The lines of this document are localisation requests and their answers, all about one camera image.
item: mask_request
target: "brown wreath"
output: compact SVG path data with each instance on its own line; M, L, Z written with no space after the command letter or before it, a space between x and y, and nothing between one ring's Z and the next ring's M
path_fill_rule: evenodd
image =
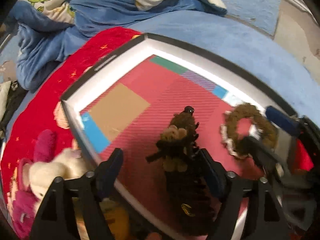
M277 142L277 130L259 110L250 103L238 105L233 111L225 113L225 124L221 125L223 144L228 147L231 155L238 158L245 158L248 153L241 148L239 134L237 133L238 121L242 118L250 118L252 124L261 132L262 143L274 149Z

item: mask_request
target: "blue bed sheet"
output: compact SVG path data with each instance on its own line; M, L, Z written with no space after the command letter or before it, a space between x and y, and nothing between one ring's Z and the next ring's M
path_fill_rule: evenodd
M20 24L17 78L26 90L36 90L59 62L102 30L178 10L221 13L200 0L165 0L148 11L139 11L134 0L70 0L70 5L76 10L74 26L53 22L24 1L12 8L7 22Z
M270 38L231 19L196 11L159 15L130 26L207 49L239 65L320 126L320 86L295 58Z

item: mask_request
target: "cream plush toy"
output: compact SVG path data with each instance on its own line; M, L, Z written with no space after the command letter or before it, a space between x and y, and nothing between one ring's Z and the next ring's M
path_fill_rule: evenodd
M51 162L36 162L28 166L24 184L30 186L33 194L39 199L34 206L35 214L55 177L77 179L88 171L87 165L79 150L64 149Z

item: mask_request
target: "open box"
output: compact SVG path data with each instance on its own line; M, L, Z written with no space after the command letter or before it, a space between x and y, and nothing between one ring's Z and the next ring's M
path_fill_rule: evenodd
M296 114L266 84L239 66L188 43L145 33L111 52L84 73L61 97L70 129L92 165L108 159L115 147L124 151L124 165L115 182L124 200L150 230L169 238L188 239L174 224L165 206L165 181L159 164L145 157L174 113L186 105L200 122L200 147L226 170L239 175L261 174L253 164L238 165L220 143L223 113L248 102L263 113L272 105L289 116ZM244 129L252 130L249 124ZM252 174L246 174L250 167ZM246 203L233 234L240 239Z

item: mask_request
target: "red blanket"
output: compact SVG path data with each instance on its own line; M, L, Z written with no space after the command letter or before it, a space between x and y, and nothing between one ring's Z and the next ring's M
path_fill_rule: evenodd
M4 150L0 164L4 195L10 191L11 177L19 160L24 157L33 158L34 144L43 130L50 129L57 134L55 155L62 149L71 147L73 136L70 130L58 127L53 119L53 111L60 96L86 68L138 34L140 33L122 27L98 33L71 55L42 85L35 98L15 121L11 137Z

